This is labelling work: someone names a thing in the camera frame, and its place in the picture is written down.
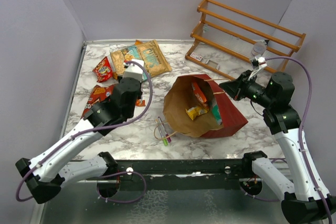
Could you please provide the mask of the red cheez-it snack bag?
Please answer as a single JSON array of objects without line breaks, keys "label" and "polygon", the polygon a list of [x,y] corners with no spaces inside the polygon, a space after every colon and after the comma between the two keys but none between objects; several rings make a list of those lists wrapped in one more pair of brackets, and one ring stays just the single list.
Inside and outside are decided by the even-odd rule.
[{"label": "red cheez-it snack bag", "polygon": [[92,70],[97,77],[97,82],[108,81],[112,77],[112,68],[107,57],[104,57]]}]

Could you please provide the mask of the red brown paper bag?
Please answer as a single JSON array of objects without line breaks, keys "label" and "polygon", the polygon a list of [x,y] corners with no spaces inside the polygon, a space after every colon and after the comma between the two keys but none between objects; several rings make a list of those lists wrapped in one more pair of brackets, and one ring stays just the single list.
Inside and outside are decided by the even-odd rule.
[{"label": "red brown paper bag", "polygon": [[[201,106],[195,97],[191,82],[196,81],[205,94],[209,110],[192,121],[185,110]],[[222,118],[218,125],[211,112],[211,101],[215,98]],[[238,132],[248,121],[233,105],[228,95],[219,87],[215,79],[207,74],[179,76],[164,97],[163,115],[173,130],[189,137],[218,138],[229,137]]]}]

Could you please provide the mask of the yellow kettle chips bag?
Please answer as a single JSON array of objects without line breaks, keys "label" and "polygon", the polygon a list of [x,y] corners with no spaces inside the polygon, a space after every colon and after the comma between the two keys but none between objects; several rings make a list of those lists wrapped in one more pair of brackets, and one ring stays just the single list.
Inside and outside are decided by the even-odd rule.
[{"label": "yellow kettle chips bag", "polygon": [[142,42],[139,41],[139,40],[136,40],[135,43],[134,43],[134,45],[140,45],[140,44],[142,44]]}]

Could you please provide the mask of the colourful orange candy bag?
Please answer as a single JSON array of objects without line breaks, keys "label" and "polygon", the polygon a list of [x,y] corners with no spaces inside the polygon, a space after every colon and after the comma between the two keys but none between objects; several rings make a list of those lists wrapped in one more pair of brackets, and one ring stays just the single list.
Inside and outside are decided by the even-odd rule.
[{"label": "colourful orange candy bag", "polygon": [[144,100],[144,99],[137,99],[135,105],[136,105],[137,107],[144,107],[144,106],[146,106],[146,103],[145,103],[145,100]]}]

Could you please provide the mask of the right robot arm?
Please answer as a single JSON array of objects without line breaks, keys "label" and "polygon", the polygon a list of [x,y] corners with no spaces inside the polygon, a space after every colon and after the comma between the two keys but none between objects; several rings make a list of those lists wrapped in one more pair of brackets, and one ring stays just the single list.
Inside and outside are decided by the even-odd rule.
[{"label": "right robot arm", "polygon": [[295,90],[292,77],[284,72],[271,75],[266,87],[256,83],[252,71],[219,86],[236,101],[248,98],[264,108],[263,119],[278,142],[292,179],[288,179],[263,152],[246,153],[241,171],[246,177],[259,176],[281,202],[281,210],[289,223],[309,223],[328,219],[335,213],[332,196],[316,170],[304,140],[302,123],[290,105]]}]

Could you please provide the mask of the red doritos chip bag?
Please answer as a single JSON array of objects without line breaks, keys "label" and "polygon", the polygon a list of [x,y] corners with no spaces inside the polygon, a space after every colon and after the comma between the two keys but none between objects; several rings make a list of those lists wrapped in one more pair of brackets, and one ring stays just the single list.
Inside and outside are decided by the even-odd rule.
[{"label": "red doritos chip bag", "polygon": [[108,87],[102,87],[99,85],[95,85],[90,93],[90,96],[88,98],[88,101],[84,107],[83,113],[81,115],[81,118],[84,117],[84,115],[98,102],[102,102],[105,100],[108,96],[110,96],[113,92],[114,84],[108,86]]}]

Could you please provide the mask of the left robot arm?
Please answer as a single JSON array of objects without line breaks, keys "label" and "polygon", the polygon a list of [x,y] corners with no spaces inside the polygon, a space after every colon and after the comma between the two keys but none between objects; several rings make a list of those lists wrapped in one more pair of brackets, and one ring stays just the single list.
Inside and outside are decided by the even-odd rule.
[{"label": "left robot arm", "polygon": [[21,158],[15,166],[22,176],[16,200],[24,202],[19,192],[26,185],[31,198],[42,204],[57,196],[66,186],[88,178],[110,179],[120,176],[118,163],[108,152],[101,152],[83,162],[71,160],[83,149],[106,136],[116,127],[133,121],[137,99],[142,95],[141,82],[123,78],[112,94],[96,103],[62,139],[48,150],[32,158]]}]

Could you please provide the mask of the gold foil snack bag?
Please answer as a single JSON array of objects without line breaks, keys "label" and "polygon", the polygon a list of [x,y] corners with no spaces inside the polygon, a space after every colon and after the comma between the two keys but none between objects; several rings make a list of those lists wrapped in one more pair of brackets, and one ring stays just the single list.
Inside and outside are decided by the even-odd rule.
[{"label": "gold foil snack bag", "polygon": [[144,66],[150,77],[172,71],[156,40],[128,46],[111,52],[110,56],[116,77],[123,75],[125,71],[124,62],[134,59],[144,61]]}]

